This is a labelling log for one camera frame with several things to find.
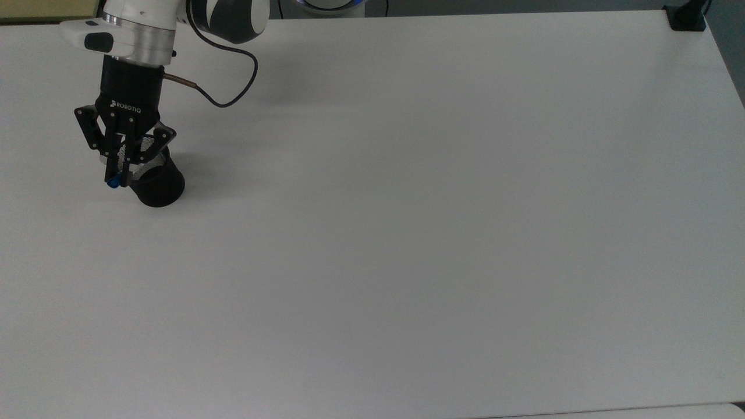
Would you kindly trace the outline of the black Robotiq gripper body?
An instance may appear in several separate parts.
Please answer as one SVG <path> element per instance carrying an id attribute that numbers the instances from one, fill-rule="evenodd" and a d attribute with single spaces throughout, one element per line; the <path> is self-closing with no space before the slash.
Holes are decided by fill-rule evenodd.
<path id="1" fill-rule="evenodd" d="M 104 56 L 95 106 L 106 134 L 131 134 L 137 139 L 160 123 L 164 74 L 164 66 L 141 66 Z"/>

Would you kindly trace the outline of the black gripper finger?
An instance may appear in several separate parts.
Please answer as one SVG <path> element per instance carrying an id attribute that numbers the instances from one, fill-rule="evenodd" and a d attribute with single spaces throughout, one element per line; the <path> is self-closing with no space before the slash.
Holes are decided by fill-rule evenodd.
<path id="1" fill-rule="evenodd" d="M 104 159 L 106 182 L 120 182 L 119 150 L 120 142 L 115 134 L 106 134 L 99 124 L 95 106 L 77 107 L 75 118 L 88 147 Z"/>
<path id="2" fill-rule="evenodd" d="M 119 180 L 122 187 L 142 183 L 162 172 L 169 160 L 168 144 L 175 131 L 157 123 L 144 135 L 120 135 Z"/>

